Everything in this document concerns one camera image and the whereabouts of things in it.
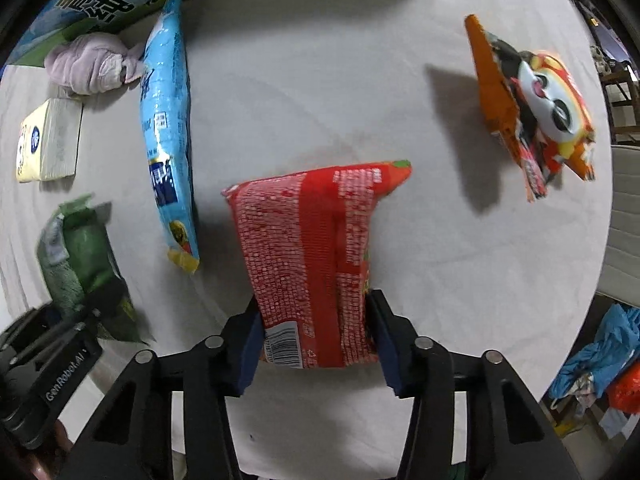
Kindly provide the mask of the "left hand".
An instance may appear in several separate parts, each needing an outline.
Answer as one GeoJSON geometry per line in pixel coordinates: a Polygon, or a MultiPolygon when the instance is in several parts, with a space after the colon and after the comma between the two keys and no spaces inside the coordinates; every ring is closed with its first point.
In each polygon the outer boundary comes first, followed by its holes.
{"type": "Polygon", "coordinates": [[[54,480],[58,478],[72,447],[73,442],[68,437],[65,426],[57,420],[39,448],[17,448],[18,469],[25,479],[54,480]]]}

